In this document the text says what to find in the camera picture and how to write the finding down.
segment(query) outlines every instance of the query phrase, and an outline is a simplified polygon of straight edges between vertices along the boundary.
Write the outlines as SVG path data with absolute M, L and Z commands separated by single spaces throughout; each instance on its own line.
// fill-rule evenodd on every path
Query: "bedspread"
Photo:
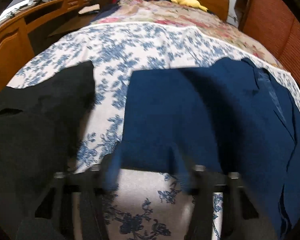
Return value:
M 284 69 L 260 42 L 240 32 L 235 26 L 223 22 L 216 15 L 165 0 L 120 0 L 119 5 L 121 8 L 118 11 L 91 24 L 148 21 L 175 26 L 197 26 L 202 33 L 210 37 L 232 44 L 273 66 Z
M 222 57 L 251 59 L 266 68 L 291 92 L 300 110 L 300 90 L 285 70 L 229 43 L 203 34 L 195 26 L 176 27 L 151 22 L 89 25 L 70 33 L 27 63 L 8 86 L 38 84 L 56 72 L 91 60 L 95 101 L 77 154 L 77 172 L 109 154 L 122 138 L 129 78 L 139 69 L 209 67 Z M 222 194 L 214 195 L 212 238 L 220 236 Z M 122 170 L 118 189 L 104 198 L 104 217 L 110 239 L 183 239 L 193 198 L 181 192 L 168 174 Z M 76 239 L 80 239 L 80 226 Z

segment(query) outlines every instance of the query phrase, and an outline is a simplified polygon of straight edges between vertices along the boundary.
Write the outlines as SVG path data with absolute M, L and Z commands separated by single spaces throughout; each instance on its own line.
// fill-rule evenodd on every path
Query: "blue floral bedspread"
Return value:
M 237 47 L 205 36 L 196 27 L 156 23 L 92 25 L 70 33 L 33 58 L 8 84 L 15 88 L 36 85 L 56 72 L 91 60 L 96 81 L 93 111 L 77 155 L 81 172 L 111 152 L 122 138 L 129 78 L 138 69 L 209 67 L 222 57 L 250 58 L 288 88 L 300 110 L 300 90 L 290 73 Z M 220 236 L 222 194 L 214 195 L 212 238 Z M 183 239 L 194 206 L 168 174 L 121 170 L 117 191 L 104 198 L 104 217 L 110 239 Z M 80 222 L 75 216 L 76 239 Z

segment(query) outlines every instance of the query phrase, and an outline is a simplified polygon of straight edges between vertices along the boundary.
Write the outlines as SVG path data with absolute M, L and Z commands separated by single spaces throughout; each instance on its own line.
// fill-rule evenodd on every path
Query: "dark blue clothing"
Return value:
M 194 164 L 239 172 L 278 235 L 282 219 L 286 229 L 297 222 L 300 112 L 267 70 L 249 59 L 223 58 L 210 68 L 135 71 L 122 166 L 173 172 L 175 145 Z
M 91 22 L 94 22 L 94 21 L 100 20 L 102 18 L 108 17 L 109 15 L 115 13 L 119 9 L 120 9 L 120 6 L 119 6 L 118 3 L 112 3 L 112 4 L 105 5 L 100 10 L 98 15 Z

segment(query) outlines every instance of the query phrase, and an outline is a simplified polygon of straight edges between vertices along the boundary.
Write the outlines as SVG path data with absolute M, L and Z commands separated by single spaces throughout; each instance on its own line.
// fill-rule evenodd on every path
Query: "clutter on desk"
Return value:
M 35 7 L 37 5 L 40 5 L 42 3 L 47 3 L 54 0 L 25 0 L 20 2 L 20 6 L 18 7 L 18 4 L 16 4 L 13 7 L 7 8 L 2 15 L 0 16 L 0 26 L 8 21 L 9 19 L 14 18 L 18 13 L 21 11 L 28 10 L 32 7 Z
M 83 7 L 78 13 L 82 15 L 82 14 L 98 13 L 99 11 L 100 11 L 100 5 L 95 4 L 95 5 Z

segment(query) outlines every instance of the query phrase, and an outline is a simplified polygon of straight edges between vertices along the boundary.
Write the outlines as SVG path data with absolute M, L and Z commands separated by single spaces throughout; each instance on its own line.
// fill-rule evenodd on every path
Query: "wooden shelf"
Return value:
M 248 0 L 237 0 L 234 9 L 240 12 L 244 12 L 247 6 Z

